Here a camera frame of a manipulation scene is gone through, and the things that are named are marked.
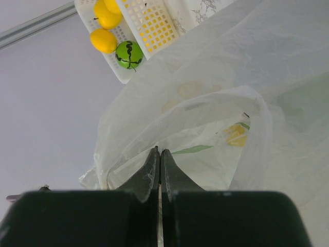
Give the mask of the white plastic fruit basket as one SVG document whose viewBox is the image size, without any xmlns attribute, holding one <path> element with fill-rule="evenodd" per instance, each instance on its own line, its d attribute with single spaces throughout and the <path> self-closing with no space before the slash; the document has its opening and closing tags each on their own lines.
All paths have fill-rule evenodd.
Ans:
<svg viewBox="0 0 329 247">
<path fill-rule="evenodd" d="M 89 33 L 101 28 L 93 11 L 96 2 L 74 1 L 76 11 Z M 117 4 L 123 20 L 110 32 L 117 38 L 118 43 L 129 40 L 138 43 L 144 55 L 141 64 L 182 35 L 170 17 L 169 4 L 164 1 L 118 1 Z M 115 61 L 114 52 L 103 56 L 119 81 L 127 84 L 135 73 L 133 69 L 121 67 Z"/>
</svg>

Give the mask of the large yellow fake lemon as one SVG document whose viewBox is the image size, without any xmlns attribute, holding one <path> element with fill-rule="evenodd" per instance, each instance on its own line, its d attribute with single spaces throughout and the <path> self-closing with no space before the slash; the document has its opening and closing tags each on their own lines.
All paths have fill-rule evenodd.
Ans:
<svg viewBox="0 0 329 247">
<path fill-rule="evenodd" d="M 90 33 L 90 41 L 98 51 L 111 54 L 117 48 L 116 37 L 108 30 L 99 28 Z"/>
</svg>

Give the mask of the left aluminium frame post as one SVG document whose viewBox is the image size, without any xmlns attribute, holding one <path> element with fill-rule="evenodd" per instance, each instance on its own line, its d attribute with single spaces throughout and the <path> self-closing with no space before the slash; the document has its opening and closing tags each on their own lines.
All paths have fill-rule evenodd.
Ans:
<svg viewBox="0 0 329 247">
<path fill-rule="evenodd" d="M 37 34 L 61 21 L 77 14 L 74 2 L 71 1 L 48 13 L 22 23 L 1 33 L 1 50 L 30 36 Z"/>
</svg>

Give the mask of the white lemon-print plastic bag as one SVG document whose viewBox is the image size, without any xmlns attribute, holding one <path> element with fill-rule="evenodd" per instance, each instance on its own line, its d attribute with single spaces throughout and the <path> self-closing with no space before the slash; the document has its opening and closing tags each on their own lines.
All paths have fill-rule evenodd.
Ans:
<svg viewBox="0 0 329 247">
<path fill-rule="evenodd" d="M 236 1 L 139 68 L 99 122 L 88 189 L 151 148 L 206 190 L 275 190 L 328 246 L 328 1 Z"/>
</svg>

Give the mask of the green black-striped fake fruit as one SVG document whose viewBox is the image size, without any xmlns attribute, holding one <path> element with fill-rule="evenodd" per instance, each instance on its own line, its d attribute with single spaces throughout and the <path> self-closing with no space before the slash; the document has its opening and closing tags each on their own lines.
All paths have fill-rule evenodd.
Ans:
<svg viewBox="0 0 329 247">
<path fill-rule="evenodd" d="M 143 52 L 136 42 L 124 41 L 116 48 L 115 58 L 121 67 L 135 71 L 143 61 Z"/>
</svg>

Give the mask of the yellow fake mango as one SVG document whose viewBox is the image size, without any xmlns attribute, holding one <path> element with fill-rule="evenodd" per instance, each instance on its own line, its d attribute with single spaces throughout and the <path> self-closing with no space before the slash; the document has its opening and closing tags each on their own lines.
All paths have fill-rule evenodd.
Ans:
<svg viewBox="0 0 329 247">
<path fill-rule="evenodd" d="M 115 14 L 121 14 L 120 8 L 115 0 L 104 0 L 104 3 L 108 11 Z"/>
</svg>

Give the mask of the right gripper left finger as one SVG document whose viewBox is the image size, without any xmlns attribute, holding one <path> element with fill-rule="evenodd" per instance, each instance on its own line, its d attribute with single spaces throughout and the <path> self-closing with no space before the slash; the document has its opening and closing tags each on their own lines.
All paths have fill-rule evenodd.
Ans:
<svg viewBox="0 0 329 247">
<path fill-rule="evenodd" d="M 160 155 L 115 190 L 31 192 L 1 223 L 1 246 L 157 246 Z"/>
</svg>

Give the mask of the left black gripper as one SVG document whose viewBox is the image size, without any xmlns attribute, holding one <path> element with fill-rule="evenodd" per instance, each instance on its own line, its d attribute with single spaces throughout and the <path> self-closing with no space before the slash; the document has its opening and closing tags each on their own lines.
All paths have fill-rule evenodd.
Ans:
<svg viewBox="0 0 329 247">
<path fill-rule="evenodd" d="M 31 193 L 31 192 L 45 192 L 45 191 L 50 191 L 50 188 L 48 185 L 44 185 L 42 187 L 40 187 L 39 189 L 35 189 L 35 190 L 29 190 L 29 191 L 24 191 L 18 195 L 9 195 L 6 197 L 7 201 L 17 201 L 19 200 L 23 195 L 27 194 L 27 193 Z"/>
</svg>

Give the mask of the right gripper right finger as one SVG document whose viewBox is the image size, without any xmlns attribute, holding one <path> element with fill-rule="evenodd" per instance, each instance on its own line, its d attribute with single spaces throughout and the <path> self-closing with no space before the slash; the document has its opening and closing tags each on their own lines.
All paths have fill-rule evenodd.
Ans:
<svg viewBox="0 0 329 247">
<path fill-rule="evenodd" d="M 300 214 L 276 191 L 206 191 L 160 156 L 164 246 L 311 246 Z"/>
</svg>

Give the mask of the small yellow fake lemon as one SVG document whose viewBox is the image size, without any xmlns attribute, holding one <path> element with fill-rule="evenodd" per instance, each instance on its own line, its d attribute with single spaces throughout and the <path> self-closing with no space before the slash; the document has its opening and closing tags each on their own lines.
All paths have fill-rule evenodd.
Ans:
<svg viewBox="0 0 329 247">
<path fill-rule="evenodd" d="M 116 28 L 121 20 L 122 13 L 115 14 L 110 11 L 105 6 L 104 0 L 98 0 L 94 5 L 95 20 L 97 20 L 100 26 L 104 29 Z"/>
</svg>

